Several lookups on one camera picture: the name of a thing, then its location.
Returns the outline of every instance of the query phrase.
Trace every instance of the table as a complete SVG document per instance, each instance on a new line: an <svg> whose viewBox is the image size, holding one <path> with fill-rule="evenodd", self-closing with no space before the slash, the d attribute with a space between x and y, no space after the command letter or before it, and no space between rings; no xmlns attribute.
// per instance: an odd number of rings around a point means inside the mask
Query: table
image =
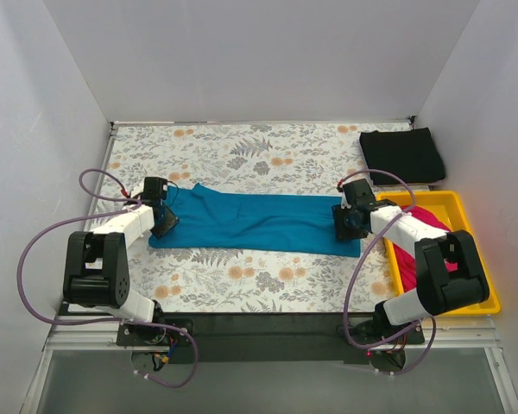
<svg viewBox="0 0 518 414"><path fill-rule="evenodd" d="M107 171L127 189L151 175L180 188L200 183L223 192L337 196L338 180L365 167L358 142L362 131L409 128L406 122L127 125L118 128ZM109 179L100 193L119 197ZM120 205L99 201L95 212L115 208ZM362 250L371 238L362 240ZM147 239L129 250L131 285L167 312L341 311L356 264L357 258L321 254L153 249ZM380 242L363 266L350 309L372 311L393 291Z"/></svg>

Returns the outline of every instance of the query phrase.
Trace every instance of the gray wall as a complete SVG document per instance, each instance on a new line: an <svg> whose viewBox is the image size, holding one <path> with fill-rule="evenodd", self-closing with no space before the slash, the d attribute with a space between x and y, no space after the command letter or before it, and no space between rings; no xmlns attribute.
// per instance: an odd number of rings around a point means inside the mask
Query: gray wall
<svg viewBox="0 0 518 414"><path fill-rule="evenodd" d="M420 112L460 193L502 301L518 392L518 1L482 0Z"/></svg>
<svg viewBox="0 0 518 414"><path fill-rule="evenodd" d="M49 327L22 307L19 254L50 223L86 212L81 169L98 166L109 125L41 0L0 1L0 412L21 408ZM54 315L67 234L35 246L30 300Z"/></svg>
<svg viewBox="0 0 518 414"><path fill-rule="evenodd" d="M417 114L479 0L45 0L110 121Z"/></svg>

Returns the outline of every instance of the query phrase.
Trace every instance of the teal towel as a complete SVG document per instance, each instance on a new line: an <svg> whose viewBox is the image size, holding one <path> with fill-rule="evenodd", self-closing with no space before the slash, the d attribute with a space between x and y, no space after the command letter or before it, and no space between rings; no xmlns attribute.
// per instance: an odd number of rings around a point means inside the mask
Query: teal towel
<svg viewBox="0 0 518 414"><path fill-rule="evenodd" d="M180 223L152 248L250 248L358 257L359 240L336 241L332 206L340 197L226 194L200 184L169 187Z"/></svg>

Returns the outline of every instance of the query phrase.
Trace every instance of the yellow bin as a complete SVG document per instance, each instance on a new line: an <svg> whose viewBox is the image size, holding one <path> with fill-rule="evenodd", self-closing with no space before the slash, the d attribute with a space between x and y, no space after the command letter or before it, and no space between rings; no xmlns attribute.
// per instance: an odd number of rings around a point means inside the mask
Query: yellow bin
<svg viewBox="0 0 518 414"><path fill-rule="evenodd" d="M466 214L464 213L463 205L460 202L460 198L455 191L420 191L416 192L417 205L432 212L438 220L440 220L445 226L451 230L466 230L472 236L472 228ZM405 206L411 204L411 197L408 192L381 192L377 195L378 200L388 199L393 201L399 206ZM397 259L395 258L394 244L384 239L386 245L386 251L388 252L389 270L391 271L391 277L394 280L394 286L396 289L396 295L399 296L404 293L403 284L401 282L401 274L399 273L399 267L397 266ZM485 271L485 277L487 283L490 286L490 297L481 304L473 304L466 306L461 309L452 310L447 312L446 315L488 315L495 314L501 310L499 299L497 298L495 287L491 281L490 274L487 271L485 262L480 253L480 259L482 261L483 270Z"/></svg>

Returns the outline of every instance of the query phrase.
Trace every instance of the purple cable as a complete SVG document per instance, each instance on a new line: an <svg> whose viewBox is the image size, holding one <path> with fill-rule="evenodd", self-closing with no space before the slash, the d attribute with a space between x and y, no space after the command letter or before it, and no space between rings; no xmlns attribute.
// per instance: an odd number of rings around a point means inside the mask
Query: purple cable
<svg viewBox="0 0 518 414"><path fill-rule="evenodd" d="M349 326L349 304L350 304L350 301L351 301L351 291L353 290L353 286L355 285L355 281L357 280L358 274L361 271L361 267L363 267L364 261L368 257L370 251L374 248L374 246L378 243L378 241L380 241L383 238L383 235L386 234L386 232L389 230L389 228L391 228L391 226L393 226L399 219L401 219L402 214L403 213L408 213L410 210L412 210L416 206L416 196L414 195L413 190L411 190L411 188L407 185L407 183L405 183L402 179L400 179L396 175L392 174L391 172L386 172L386 171L376 170L376 169L371 169L371 168L364 168L362 170L355 171L355 172L347 175L346 177L341 179L339 182L340 183L344 183L345 181L347 181L351 177L354 177L354 176L356 176L358 174L361 174L361 173L380 173L380 174L384 174L384 175L387 175L387 176L391 177L392 179L394 179L397 182L399 182L403 187L405 187L405 189L408 191L408 193L411 196L411 201L412 202L411 202L411 204L407 208L403 209L403 212L401 214L395 216L382 229L382 231L380 233L378 233L374 237L374 239L372 239L370 244L364 250L364 253L361 255L361 257L359 259L359 262L357 263L357 266L355 267L355 270L353 271L353 274L351 275L351 279L349 281L349 285L347 286L347 292L345 293L344 314L343 314L344 327ZM415 361L410 367L408 367L406 369L403 369L403 370L401 370L400 372L398 372L396 374L407 373L411 369L416 367L422 360L424 360L424 358L426 357L427 353L430 351L430 348L432 347L433 340L435 339L435 326L436 326L435 319L432 318L432 321L433 321L432 338L431 338L430 342L426 345L426 348L425 348L424 352L422 352L422 354L420 355L418 360ZM393 341L394 339L399 338L400 336L406 334L409 330L414 329L419 324L420 324L420 321L410 323L407 327L401 329L399 332L393 334L392 336L389 336L388 338L384 338L381 341L374 342L374 343L369 343L369 344L361 344L361 343L356 342L351 337L349 329L344 328L344 333L345 333L345 338L347 339L347 342L350 345L353 345L354 347L359 348L359 349L371 349L371 348L379 347L381 345L385 345L385 344Z"/></svg>
<svg viewBox="0 0 518 414"><path fill-rule="evenodd" d="M43 315L38 313L36 311L36 309L30 304L30 302L27 299L25 289L23 288L23 265L25 264L25 260L27 259L28 252L35 245L35 243L37 241L39 241L39 239L41 239L41 237L43 237L46 233L48 233L54 229L57 229L58 227L65 226L65 225L71 224L71 223L83 222L85 220L92 220L95 218L118 216L120 214L128 213L134 209L137 209L138 207L140 207L142 205L141 200L132 199L132 198L109 198L109 197L101 196L99 194L94 193L93 191L89 190L85 186L85 183L83 182L83 178L87 173L102 173L102 174L106 175L107 177L110 177L111 179L113 179L116 183L118 183L121 186L121 188L124 189L124 186L117 177L113 176L109 172L106 172L106 171L103 171L103 170L100 170L97 168L89 168L87 170L84 170L79 175L79 185L85 192L87 192L91 196L105 200L105 201L112 201L112 202L119 202L119 203L126 203L127 201L133 201L136 203L136 205L132 209L129 209L129 210L119 210L119 211L112 211L109 213L95 214L95 215L91 215L91 216L75 217L75 218L63 220L56 224L52 224L51 226L48 226L44 230L39 232L35 237L33 237L30 240L30 242L27 244L27 246L23 249L23 251L21 253L21 257L19 258L19 262L17 264L17 272L16 272L17 291L19 293L19 297L21 298L21 301L22 301L23 305L25 306L25 308L27 309L28 313L30 313L33 317L35 317L39 321L44 322L44 323L49 323L51 325L72 326L72 325L87 325L88 323L99 323L99 322L122 322L122 320L118 317L99 317L96 319L88 319L85 321L61 321L61 320L55 320L55 319L50 319L50 318L44 317ZM195 359L194 359L192 370L188 374L188 376L186 377L185 380L183 380L179 384L173 385L173 384L168 384L167 382L165 382L159 378L156 378L153 375L148 374L148 378L157 382L158 384L161 384L162 386L166 386L167 388L180 388L180 387L186 385L192 379L192 377L194 376L194 374L196 373L196 370L198 368L198 359L199 359L198 345L196 344L196 341L194 341L192 336L180 328L177 328L177 327L171 326L171 325L165 325L163 323L147 323L147 322L139 322L139 321L132 321L132 323L134 325L143 325L143 326L168 329L173 332L178 332L179 334L184 335L186 338L188 338L188 341L190 341L190 343L192 344Z"/></svg>

